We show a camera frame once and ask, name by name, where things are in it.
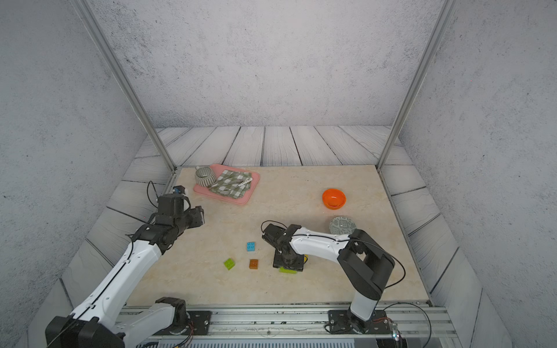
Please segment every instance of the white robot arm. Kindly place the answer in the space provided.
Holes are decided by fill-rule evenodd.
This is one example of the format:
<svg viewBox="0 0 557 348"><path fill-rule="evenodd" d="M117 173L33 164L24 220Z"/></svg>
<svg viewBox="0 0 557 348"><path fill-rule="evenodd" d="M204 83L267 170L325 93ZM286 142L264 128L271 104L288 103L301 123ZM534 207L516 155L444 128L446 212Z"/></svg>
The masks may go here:
<svg viewBox="0 0 557 348"><path fill-rule="evenodd" d="M45 334L48 348L135 347L155 332L188 328L185 302L163 297L129 321L116 323L120 310L147 270L188 228L204 224L203 209L191 208L182 186L158 198L158 211L130 237L131 243L91 295L67 317L55 317Z"/></svg>
<svg viewBox="0 0 557 348"><path fill-rule="evenodd" d="M356 289L348 316L352 329L365 333L394 268L394 260L362 230L336 236L299 225L287 229L269 224L262 238L275 248L274 267L304 269L304 254L339 264ZM357 254L365 254L360 259Z"/></svg>

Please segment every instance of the black cable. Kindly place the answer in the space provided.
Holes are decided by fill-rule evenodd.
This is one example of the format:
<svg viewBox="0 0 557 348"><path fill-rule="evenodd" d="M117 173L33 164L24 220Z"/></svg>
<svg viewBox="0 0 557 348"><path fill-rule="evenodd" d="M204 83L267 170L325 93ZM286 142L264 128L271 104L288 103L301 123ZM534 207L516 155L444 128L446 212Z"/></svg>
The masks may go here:
<svg viewBox="0 0 557 348"><path fill-rule="evenodd" d="M149 203L151 203L155 208L158 208L153 202L151 202L151 197L149 197L149 185L153 186L153 190L155 190L155 195L157 196L157 199L159 198L159 195L157 193L157 189L155 188L155 184L153 183L152 180L150 180L147 183L147 199L149 200Z"/></svg>
<svg viewBox="0 0 557 348"><path fill-rule="evenodd" d="M327 238L327 239L330 239L330 240L332 240L332 241L336 241L336 242L339 242L339 243L340 243L340 242L348 242L348 241L358 241L358 242L362 242L362 243L368 244L368 245L370 245L370 246L372 246L372 247L375 247L375 248L381 250L382 252L384 252L384 253L387 254L388 256L391 256L393 259L395 259L395 260L398 262L398 264L402 267L402 270L404 271L404 274L402 275L402 278L401 278L399 281L397 281L397 282L395 282L395 283L392 283L392 284L389 285L389 286L385 286L385 289L386 289L386 288L389 288L389 287L392 287L392 286L394 286L394 285L396 285L396 284L402 282L402 281L404 280L404 278L406 278L406 268L404 268L404 266L402 265L402 262L400 262L396 257L394 257L394 256L392 256L391 254L389 254L388 252L386 252L385 249L383 249L383 248L380 247L380 246L376 246L376 245L371 244L371 243L369 243L369 242L362 241L362 240L359 239L359 238L351 238L351 239L345 239L345 240L343 240L343 241L339 241L339 240L337 240L337 239L335 239L335 238L326 237L326 236L320 236L320 235L318 235L318 234L306 234L306 233L304 233L304 234L294 234L294 235L295 235L295 236L311 236L311 237Z"/></svg>
<svg viewBox="0 0 557 348"><path fill-rule="evenodd" d="M158 346L159 346L159 342L149 342L149 343L146 343L145 345L141 346L141 348L158 347Z"/></svg>
<svg viewBox="0 0 557 348"><path fill-rule="evenodd" d="M131 241L131 250L130 250L130 254L128 255L128 260L131 258L131 254L134 251L134 242L131 239L131 236L129 234L126 234L126 236L128 236L128 238L130 238ZM118 273L120 273L120 271L122 270L122 268L124 268L124 266L126 265L126 263L122 264L122 267L120 267L120 269L116 272L116 274L114 275L114 277L112 277L112 279L108 282L108 284L104 287L104 289L102 289L102 291L99 293L99 295L93 300L93 302L89 305L89 307L87 307L85 309L85 311L83 311L79 317L75 318L74 321L69 324L68 326L66 326L65 329L63 329L62 331L60 331L60 333L58 335L56 335L56 337L54 337L54 339L52 341L50 341L50 343L46 346L46 348L50 347L52 345L52 343L54 341L56 341L58 339L58 337L60 337L64 332L66 332L66 330L72 328L75 326L75 324L77 323L77 321L79 320L79 318L81 318L83 316L83 314L87 313L87 311L89 310L89 308L91 308L92 305L95 304L95 302L101 297L102 293L105 292L105 290L108 288L108 286L112 283L112 281L114 280L114 278L116 278L116 276L118 275Z"/></svg>
<svg viewBox="0 0 557 348"><path fill-rule="evenodd" d="M58 337L60 337L64 332L66 332L66 330L72 328L75 326L75 324L77 323L77 321L79 320L79 318L81 318L81 316L83 314L85 314L85 312L87 312L89 308L87 308L85 311L83 311L82 314L79 315L79 317L75 318L74 321L71 324L68 324L68 326L66 326L65 329L63 329L62 331L60 331L60 333L58 335L56 335L56 337L54 337L54 339L52 341L50 341L50 343L46 346L46 348L50 347L52 345L52 343L54 343L54 341L56 341L58 339Z"/></svg>
<svg viewBox="0 0 557 348"><path fill-rule="evenodd" d="M399 345L400 348L404 348L404 338L402 338L402 335L400 334L400 331L398 331L398 338L399 338Z"/></svg>
<svg viewBox="0 0 557 348"><path fill-rule="evenodd" d="M427 322L428 322L428 324L429 324L429 336L427 337L426 344L424 344L424 345L422 346L422 348L425 348L425 346L427 346L427 344L429 343L429 340L431 339L431 331L432 331L432 328L431 328L431 321L429 320L429 316L427 315L426 311L423 310L421 307L416 306L415 304L410 303L410 302L396 302L396 303L393 303L392 305L388 305L387 307L383 308L383 310L385 311L387 308L392 307L392 306L394 306L394 305L411 305L411 306L414 306L414 307L416 307L417 309L421 310L421 311L423 312L423 314L426 316Z"/></svg>
<svg viewBox="0 0 557 348"><path fill-rule="evenodd" d="M151 214L151 216L149 217L149 220L147 220L147 224L150 224L153 221L153 219L155 218L155 216L157 216L157 213Z"/></svg>
<svg viewBox="0 0 557 348"><path fill-rule="evenodd" d="M376 245L371 244L371 243L366 242L366 241L362 241L362 240L359 239L359 238L352 238L352 240L353 240L353 241L358 241L358 242L365 243L365 244L367 244L367 245L370 245L370 246L372 246L372 247L375 247L375 248L381 250L382 252L384 252L384 253L387 254L388 256L391 256L393 259L395 259L395 260L398 262L398 264L402 267L402 270L404 271L404 274L402 275L402 278L401 278L398 282L392 283L392 284L389 285L389 286L385 286L385 289L386 289L386 288L390 288L390 287L392 287L392 286L394 286L394 285L396 285L396 284L402 282L402 281L404 280L404 278L406 278L406 268L404 268L404 266L402 265L402 262L400 262L396 257L394 257L394 256L392 256L391 254L389 254L388 252L386 252L382 247L376 246Z"/></svg>
<svg viewBox="0 0 557 348"><path fill-rule="evenodd" d="M340 335L340 334L348 334L350 331L352 331L352 328L346 329L346 330L335 330L335 331L331 331L331 330L327 330L327 327L330 327L331 324L326 323L325 325L323 325L323 328L325 329L325 331L327 331L328 333L332 334L332 335Z"/></svg>
<svg viewBox="0 0 557 348"><path fill-rule="evenodd" d="M175 345L175 346L173 346L173 347L174 347L174 348L180 348L180 347L181 347L183 344L185 344L192 336L193 336L193 326L190 326L188 337L186 337L185 340L183 340L182 342L178 343L177 345Z"/></svg>
<svg viewBox="0 0 557 348"><path fill-rule="evenodd" d="M261 232L263 232L263 225L264 225L266 222L275 222L275 223L281 224L281 225L283 225L285 228L287 228L286 225L283 224L282 222L278 222L278 221L274 221L274 220L265 220L265 221L263 221L263 223L261 224ZM313 236L313 237L327 238L327 239L330 239L330 240L336 241L336 242L347 242L347 241L350 241L350 240L352 240L352 241L358 241L358 242L362 242L362 243L365 243L365 244L367 244L367 245L370 245L370 246L372 246L372 247L375 247L375 248L381 250L382 252L384 252L385 254L387 254L388 256L391 256L391 257L392 257L394 260L396 260L396 261L398 262L398 264L402 267L402 271L404 272L404 274L402 275L402 278L399 279L397 282L394 282L394 283L392 283L392 284L389 285L389 286L385 286L385 289L390 288L390 287L392 287L392 286L395 286L396 284L402 282L402 281L406 278L406 268L404 268L404 265L402 264L402 262L400 262L399 259L397 259L396 257L392 256L390 253L388 253L387 251L385 251L385 249L383 249L383 248L380 247L380 246L376 246L376 245L371 244L371 243L369 243L369 242L362 241L362 240L359 239L359 238L351 238L351 239L346 239L346 240L344 240L344 241L339 241L339 240L337 240L336 238L326 237L326 236L320 236L320 235L318 235L318 234L304 234L304 236Z"/></svg>
<svg viewBox="0 0 557 348"><path fill-rule="evenodd" d="M261 223L261 233L263 233L263 225L264 225L266 222L276 222L277 224L283 225L283 226L284 226L284 229L287 229L287 228L288 228L288 227L287 227L285 224L283 224L282 222L278 222L278 221L274 221L274 220L265 220L265 221L263 221L263 222Z"/></svg>

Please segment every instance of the beige tabletop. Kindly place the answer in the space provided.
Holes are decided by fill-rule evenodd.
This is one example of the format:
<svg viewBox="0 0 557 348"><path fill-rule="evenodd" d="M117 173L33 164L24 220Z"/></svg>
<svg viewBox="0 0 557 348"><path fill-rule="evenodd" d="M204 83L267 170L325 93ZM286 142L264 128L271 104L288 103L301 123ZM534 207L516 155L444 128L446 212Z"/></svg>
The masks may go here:
<svg viewBox="0 0 557 348"><path fill-rule="evenodd" d="M385 290L382 300L427 300L375 166L246 169L258 172L261 180L245 205L195 193L195 169L182 169L176 185L189 190L193 206L203 207L206 223L185 230L139 282L128 305L151 305L164 296L190 305L349 302L354 288L338 264L310 256L303 272L280 273L272 267L275 250L261 239L260 230L263 221L276 220L328 233L329 222L340 215L352 219L406 268L406 278ZM344 207L325 208L321 195L327 188L345 193ZM255 242L254 252L247 252L247 242ZM230 271L223 264L228 258L236 263ZM259 260L258 269L249 269L250 259ZM389 284L402 274L397 264Z"/></svg>

